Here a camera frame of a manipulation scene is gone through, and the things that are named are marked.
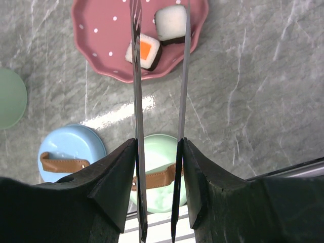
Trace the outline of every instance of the polka dot plate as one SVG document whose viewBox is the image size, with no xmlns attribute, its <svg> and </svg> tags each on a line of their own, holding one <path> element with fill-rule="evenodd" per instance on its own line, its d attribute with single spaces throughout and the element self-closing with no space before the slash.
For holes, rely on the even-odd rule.
<svg viewBox="0 0 324 243">
<path fill-rule="evenodd" d="M 157 39 L 154 14 L 164 7 L 188 0 L 141 0 L 141 32 Z M 207 18 L 208 0 L 191 0 L 191 52 L 197 47 L 199 34 Z M 132 64 L 125 60 L 131 41 L 129 0 L 74 0 L 71 10 L 74 42 L 93 69 L 122 82 L 133 82 Z M 142 79 L 168 74 L 184 57 L 184 44 L 163 47 L 157 68 L 141 70 Z"/>
</svg>

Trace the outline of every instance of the mint green bowl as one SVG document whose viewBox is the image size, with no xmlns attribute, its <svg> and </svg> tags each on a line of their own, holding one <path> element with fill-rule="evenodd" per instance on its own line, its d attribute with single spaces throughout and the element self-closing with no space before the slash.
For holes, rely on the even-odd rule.
<svg viewBox="0 0 324 243">
<path fill-rule="evenodd" d="M 164 171 L 176 161 L 177 139 L 164 134 L 153 134 L 144 138 L 145 171 L 147 174 Z M 147 210 L 165 213 L 172 209 L 174 182 L 169 186 L 146 190 Z M 136 204 L 137 193 L 131 191 L 131 201 Z M 180 206 L 187 201 L 184 178 L 181 178 Z"/>
<path fill-rule="evenodd" d="M 15 125 L 27 105 L 27 91 L 23 80 L 14 71 L 0 68 L 0 130 Z"/>
</svg>

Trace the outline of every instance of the brown leather strap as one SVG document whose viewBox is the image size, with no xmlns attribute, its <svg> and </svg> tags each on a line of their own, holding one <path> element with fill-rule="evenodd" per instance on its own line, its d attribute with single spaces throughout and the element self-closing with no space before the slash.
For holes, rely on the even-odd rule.
<svg viewBox="0 0 324 243">
<path fill-rule="evenodd" d="M 49 153 L 40 155 L 43 170 L 55 173 L 74 173 L 90 165 L 85 159 L 49 159 Z"/>
<path fill-rule="evenodd" d="M 176 176 L 176 164 L 170 165 L 165 171 L 148 174 L 146 178 L 146 189 L 159 188 L 170 185 Z M 133 177 L 132 191 L 136 191 L 136 176 Z"/>
</svg>

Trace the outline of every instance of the gray marble countertop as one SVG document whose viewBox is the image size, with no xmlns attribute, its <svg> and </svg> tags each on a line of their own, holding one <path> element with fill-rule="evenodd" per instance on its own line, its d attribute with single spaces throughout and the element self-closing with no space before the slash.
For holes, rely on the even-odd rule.
<svg viewBox="0 0 324 243">
<path fill-rule="evenodd" d="M 209 3 L 190 59 L 185 136 L 242 178 L 324 156 L 324 1 Z M 66 124 L 94 128 L 108 152 L 134 136 L 133 86 L 96 74 L 76 50 L 71 5 L 0 3 L 0 66 L 28 91 L 22 120 L 0 131 L 0 176 L 39 183 L 38 148 Z M 145 135 L 177 135 L 181 72 L 143 82 Z"/>
</svg>

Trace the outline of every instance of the sushi roll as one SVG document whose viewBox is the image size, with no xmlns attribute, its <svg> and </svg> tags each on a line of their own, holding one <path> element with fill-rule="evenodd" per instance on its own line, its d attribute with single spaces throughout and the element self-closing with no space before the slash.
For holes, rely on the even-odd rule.
<svg viewBox="0 0 324 243">
<path fill-rule="evenodd" d="M 184 43 L 187 10 L 177 4 L 160 9 L 154 16 L 158 39 L 163 46 Z"/>
<path fill-rule="evenodd" d="M 141 42 L 140 42 L 140 57 L 141 57 L 141 68 L 153 71 L 156 69 L 157 64 L 162 55 L 162 47 L 160 42 L 152 37 L 141 34 Z M 126 51 L 126 61 L 130 63 L 132 60 L 132 42 L 127 48 Z"/>
</svg>

